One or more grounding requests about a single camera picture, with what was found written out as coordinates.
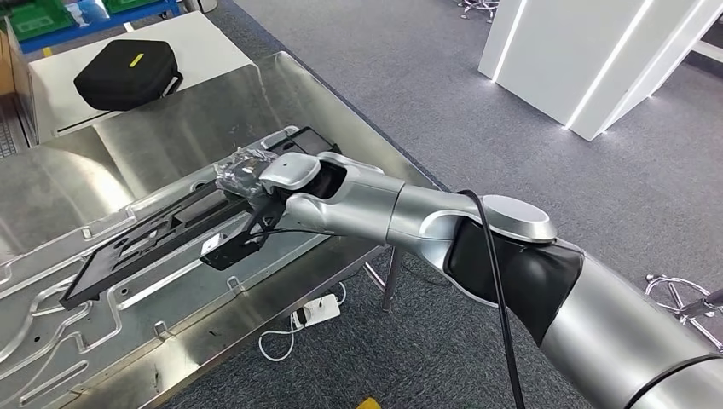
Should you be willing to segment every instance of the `yellow tag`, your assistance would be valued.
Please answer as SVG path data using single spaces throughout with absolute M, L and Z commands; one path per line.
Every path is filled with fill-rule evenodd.
M 136 58 L 130 63 L 129 67 L 133 68 L 134 66 L 136 66 L 136 64 L 138 64 L 138 61 L 140 61 L 141 58 L 143 58 L 143 53 L 136 55 Z
M 380 406 L 374 398 L 367 398 L 361 405 L 357 406 L 356 409 L 382 409 L 382 406 Z

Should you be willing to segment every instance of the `black cable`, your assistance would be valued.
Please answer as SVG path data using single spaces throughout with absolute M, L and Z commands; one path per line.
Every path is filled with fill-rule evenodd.
M 497 310 L 500 312 L 500 325 L 502 326 L 502 342 L 505 345 L 505 356 L 507 357 L 507 371 L 510 375 L 510 386 L 512 388 L 512 395 L 515 398 L 515 407 L 517 409 L 524 409 L 524 399 L 522 395 L 522 387 L 519 382 L 518 366 L 515 361 L 515 349 L 512 345 L 512 332 L 510 331 L 510 320 L 507 317 L 507 304 L 505 304 L 505 295 L 502 290 L 502 276 L 500 274 L 500 266 L 497 263 L 497 252 L 495 251 L 495 242 L 492 237 L 492 231 L 489 229 L 487 223 L 487 217 L 484 215 L 484 208 L 482 202 L 479 200 L 479 196 L 472 190 L 460 190 L 457 194 L 464 194 L 466 197 L 472 199 L 477 206 L 479 211 L 479 218 L 482 221 L 482 228 L 487 239 L 487 251 L 489 253 L 489 260 L 492 267 L 492 278 L 495 281 L 495 294 L 497 296 Z
M 279 234 L 279 233 L 312 233 L 312 234 L 324 234 L 325 236 L 329 237 L 344 237 L 343 234 L 334 234 L 334 233 L 320 233 L 316 230 L 311 230 L 309 228 L 275 228 L 274 230 L 266 230 L 257 232 L 254 234 L 249 234 L 248 239 L 255 239 L 256 237 L 262 237 L 270 234 Z
M 345 279 L 342 279 L 341 282 L 349 281 L 350 279 L 355 278 L 357 275 L 359 275 L 359 273 L 362 272 L 363 269 L 364 269 L 363 266 L 362 266 L 362 267 L 359 267 L 359 268 L 356 270 L 355 273 L 353 273 L 352 275 L 350 275 L 349 277 L 347 277 L 347 278 L 345 278 Z
M 423 276 L 422 274 L 419 274 L 419 273 L 413 271 L 411 268 L 407 267 L 404 264 L 404 262 L 402 263 L 402 268 L 407 270 L 408 273 L 412 274 L 417 279 L 420 279 L 429 285 L 435 285 L 437 287 L 450 287 L 452 285 L 452 283 L 450 283 L 449 281 L 439 282 L 439 281 L 434 281 L 432 279 L 428 279 L 425 276 Z

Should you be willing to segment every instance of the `metal tray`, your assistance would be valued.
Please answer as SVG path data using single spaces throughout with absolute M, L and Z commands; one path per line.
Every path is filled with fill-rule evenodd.
M 252 147 L 272 147 L 297 130 L 288 127 Z M 199 262 L 203 242 L 234 231 L 249 217 L 241 213 L 120 280 L 98 301 L 70 311 L 59 304 L 95 249 L 214 176 L 207 166 L 0 265 L 0 408 L 66 404 L 327 238 L 277 234 L 223 271 Z M 293 225 L 283 217 L 278 227 Z

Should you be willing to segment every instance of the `led light strip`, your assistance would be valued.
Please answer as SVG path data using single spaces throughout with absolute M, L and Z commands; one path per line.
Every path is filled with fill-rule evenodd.
M 495 74 L 492 76 L 492 82 L 496 83 L 497 78 L 500 76 L 500 71 L 502 71 L 502 64 L 505 63 L 505 58 L 507 57 L 507 51 L 510 50 L 510 44 L 512 44 L 512 38 L 515 37 L 515 32 L 518 30 L 519 21 L 520 18 L 522 18 L 522 12 L 524 11 L 524 6 L 527 5 L 527 0 L 522 0 L 520 2 L 520 7 L 518 9 L 518 13 L 515 14 L 515 20 L 512 21 L 512 27 L 510 28 L 509 34 L 507 34 L 507 41 L 505 41 L 505 47 L 502 48 L 502 54 L 500 55 L 500 60 L 497 61 L 497 68 L 495 68 Z
M 693 38 L 693 41 L 691 41 L 691 43 L 687 47 L 685 47 L 683 54 L 681 54 L 680 57 L 678 57 L 678 59 L 675 60 L 675 63 L 670 67 L 668 72 L 666 72 L 665 75 L 662 76 L 662 78 L 660 78 L 660 82 L 657 83 L 655 88 L 653 88 L 651 93 L 648 95 L 648 98 L 653 96 L 653 93 L 655 93 L 662 86 L 662 83 L 664 83 L 668 79 L 668 77 L 670 77 L 670 74 L 673 73 L 673 70 L 675 70 L 675 68 L 677 68 L 680 65 L 680 62 L 685 58 L 685 56 L 691 52 L 691 49 L 693 48 L 693 46 L 696 45 L 696 43 L 698 42 L 698 40 L 700 40 L 700 38 L 703 36 L 703 34 L 705 34 L 705 32 L 713 25 L 713 22 L 718 20 L 718 18 L 720 17 L 720 13 L 723 13 L 723 4 L 721 4 L 717 10 L 715 10 L 715 13 L 712 14 L 713 16 L 706 23 L 706 25 L 703 26 L 701 31 L 698 32 L 698 34 Z
M 600 82 L 603 80 L 605 74 L 607 74 L 608 70 L 610 70 L 610 67 L 612 66 L 612 63 L 615 62 L 615 59 L 622 51 L 622 48 L 625 46 L 625 43 L 628 42 L 628 39 L 630 36 L 633 35 L 633 32 L 635 31 L 635 28 L 638 27 L 638 24 L 640 24 L 640 21 L 643 20 L 643 17 L 645 16 L 645 13 L 647 13 L 648 9 L 651 7 L 651 4 L 653 4 L 655 0 L 645 0 L 643 4 L 640 6 L 640 9 L 638 9 L 638 13 L 635 14 L 633 19 L 630 21 L 630 24 L 628 25 L 628 28 L 625 29 L 625 32 L 620 37 L 620 40 L 618 40 L 617 44 L 615 45 L 615 48 L 610 53 L 610 56 L 608 56 L 607 61 L 603 64 L 602 68 L 600 68 L 600 72 L 598 72 L 598 76 L 595 77 L 593 82 L 590 84 L 590 88 L 587 89 L 587 92 L 580 100 L 580 103 L 577 104 L 577 108 L 572 112 L 572 115 L 570 116 L 570 119 L 567 121 L 567 124 L 564 126 L 566 130 L 568 130 L 577 120 L 577 117 L 580 115 L 580 112 L 582 112 L 582 109 L 587 105 L 587 102 L 590 101 L 590 97 L 593 96 L 593 93 L 600 85 Z
M 652 69 L 655 68 L 655 65 L 657 64 L 657 62 L 668 51 L 670 46 L 673 45 L 673 43 L 675 42 L 675 39 L 678 38 L 678 36 L 683 32 L 683 29 L 685 29 L 685 26 L 687 26 L 688 23 L 691 22 L 691 19 L 693 18 L 693 16 L 698 12 L 698 10 L 701 8 L 701 6 L 703 6 L 703 4 L 706 1 L 707 0 L 698 0 L 695 7 L 693 7 L 691 12 L 688 13 L 688 15 L 685 17 L 685 20 L 683 20 L 683 22 L 680 23 L 678 30 L 676 30 L 675 33 L 673 34 L 673 36 L 670 37 L 670 39 L 668 40 L 668 43 L 665 44 L 665 47 L 663 47 L 662 51 L 660 53 L 658 53 L 655 60 L 653 60 L 653 62 L 648 66 L 648 68 L 645 70 L 643 75 L 638 79 L 638 81 L 635 83 L 635 85 L 633 85 L 633 87 L 628 90 L 628 92 L 625 94 L 625 97 L 622 99 L 622 102 L 620 102 L 620 104 L 618 104 L 616 110 L 608 117 L 608 120 L 605 121 L 605 125 L 602 128 L 600 128 L 598 133 L 605 132 L 612 125 L 612 123 L 613 123 L 613 121 L 615 121 L 615 118 L 617 117 L 617 115 L 625 107 L 625 104 L 628 103 L 628 101 L 633 96 L 633 94 L 635 94 L 635 91 L 638 90 L 638 88 L 643 83 L 643 81 L 645 81 L 645 79 L 648 77 L 648 74 L 650 74 Z

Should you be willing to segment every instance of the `silver robot arm segment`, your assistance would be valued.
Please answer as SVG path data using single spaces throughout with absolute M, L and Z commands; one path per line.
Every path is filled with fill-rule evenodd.
M 466 196 L 415 187 L 336 153 L 287 153 L 264 188 L 309 228 L 415 254 L 475 301 L 495 304 L 487 242 Z M 558 239 L 542 210 L 481 198 L 510 310 L 599 409 L 723 407 L 723 360 L 648 296 Z

